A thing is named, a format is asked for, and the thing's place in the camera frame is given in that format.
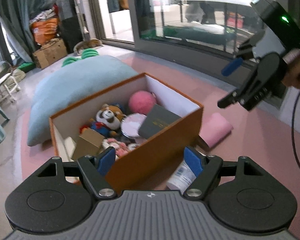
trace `metal screw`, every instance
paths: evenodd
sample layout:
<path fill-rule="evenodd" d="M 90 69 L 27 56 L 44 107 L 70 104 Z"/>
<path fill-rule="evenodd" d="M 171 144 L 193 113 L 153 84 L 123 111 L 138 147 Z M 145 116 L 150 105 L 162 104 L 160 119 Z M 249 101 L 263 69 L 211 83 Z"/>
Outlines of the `metal screw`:
<path fill-rule="evenodd" d="M 99 195 L 103 197 L 111 197 L 114 194 L 114 190 L 111 188 L 103 188 L 99 191 Z"/>
<path fill-rule="evenodd" d="M 199 197 L 202 194 L 202 191 L 197 188 L 192 188 L 187 191 L 189 197 Z"/>

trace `window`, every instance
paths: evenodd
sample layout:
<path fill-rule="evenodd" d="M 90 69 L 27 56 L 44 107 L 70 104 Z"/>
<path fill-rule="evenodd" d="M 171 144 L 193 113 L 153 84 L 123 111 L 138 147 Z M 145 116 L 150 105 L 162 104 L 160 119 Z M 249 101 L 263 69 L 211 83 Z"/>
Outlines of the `window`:
<path fill-rule="evenodd" d="M 233 53 L 262 28 L 251 0 L 136 1 L 141 39 Z"/>
<path fill-rule="evenodd" d="M 1 28 L 2 28 L 2 32 L 3 32 L 4 40 L 6 41 L 6 44 L 7 44 L 8 51 L 11 55 L 11 59 L 14 60 L 16 58 L 16 56 L 14 55 L 14 52 L 8 43 L 6 30 L 2 26 L 1 26 Z"/>

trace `brown cardboard box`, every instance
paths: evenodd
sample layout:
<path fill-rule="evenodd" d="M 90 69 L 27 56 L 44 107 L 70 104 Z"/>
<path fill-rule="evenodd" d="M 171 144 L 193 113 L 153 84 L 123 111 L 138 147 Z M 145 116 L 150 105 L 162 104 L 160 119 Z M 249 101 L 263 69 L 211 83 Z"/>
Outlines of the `brown cardboard box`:
<path fill-rule="evenodd" d="M 145 186 L 148 190 L 164 189 L 166 180 L 182 161 L 184 148 L 196 144 L 203 106 L 147 73 L 101 90 L 51 116 L 50 130 L 55 154 L 63 161 L 69 161 L 64 147 L 65 138 L 77 138 L 79 127 L 90 118 L 95 118 L 104 103 L 126 105 L 130 96 L 139 90 L 154 92 L 159 105 L 181 118 L 117 160 L 105 179 L 118 193 Z"/>
<path fill-rule="evenodd" d="M 41 69 L 50 66 L 67 55 L 66 46 L 62 39 L 52 39 L 33 53 L 36 66 Z"/>
<path fill-rule="evenodd" d="M 76 161 L 78 158 L 85 155 L 97 155 L 100 146 L 105 137 L 100 133 L 88 128 L 80 136 L 77 141 L 77 146 L 72 155 L 72 160 Z"/>

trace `gray notebook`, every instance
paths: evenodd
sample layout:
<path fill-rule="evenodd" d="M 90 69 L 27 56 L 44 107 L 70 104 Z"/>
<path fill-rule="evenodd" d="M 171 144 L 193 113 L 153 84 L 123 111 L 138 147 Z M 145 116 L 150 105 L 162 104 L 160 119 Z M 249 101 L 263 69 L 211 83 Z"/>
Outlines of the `gray notebook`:
<path fill-rule="evenodd" d="M 151 136 L 180 118 L 180 116 L 170 112 L 162 106 L 154 105 L 143 124 L 140 126 L 138 134 L 142 138 L 149 139 Z"/>

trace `pink ball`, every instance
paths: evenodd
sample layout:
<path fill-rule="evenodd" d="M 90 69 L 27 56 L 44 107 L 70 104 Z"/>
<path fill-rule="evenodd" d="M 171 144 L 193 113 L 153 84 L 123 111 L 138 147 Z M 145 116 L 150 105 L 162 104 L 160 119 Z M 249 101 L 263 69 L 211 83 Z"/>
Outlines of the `pink ball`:
<path fill-rule="evenodd" d="M 157 103 L 155 96 L 147 91 L 135 92 L 129 99 L 129 108 L 133 113 L 147 115 Z"/>

